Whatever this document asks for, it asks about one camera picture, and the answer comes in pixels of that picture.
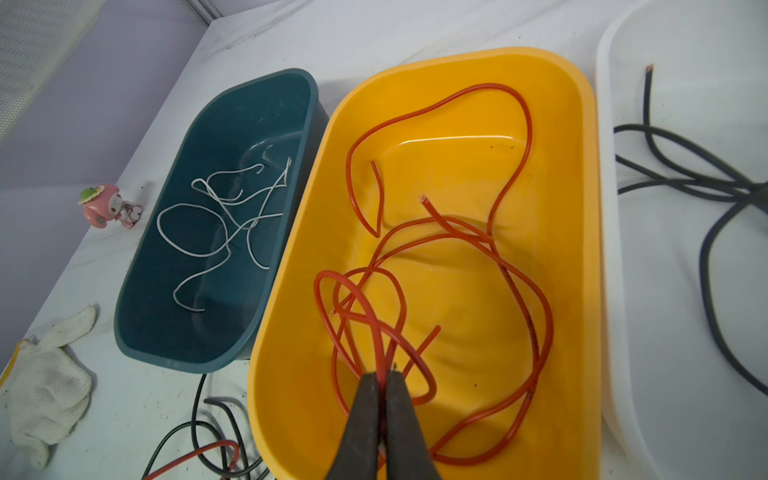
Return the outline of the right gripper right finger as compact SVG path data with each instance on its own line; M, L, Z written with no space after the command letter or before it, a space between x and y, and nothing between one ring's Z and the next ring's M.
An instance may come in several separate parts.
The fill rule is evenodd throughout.
M387 478L440 480L401 372L387 372L384 417Z

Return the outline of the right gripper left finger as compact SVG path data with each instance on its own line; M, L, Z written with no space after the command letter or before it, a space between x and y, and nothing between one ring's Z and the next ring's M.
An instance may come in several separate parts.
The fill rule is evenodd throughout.
M379 382L370 373L360 379L338 451L325 479L376 479L379 434Z

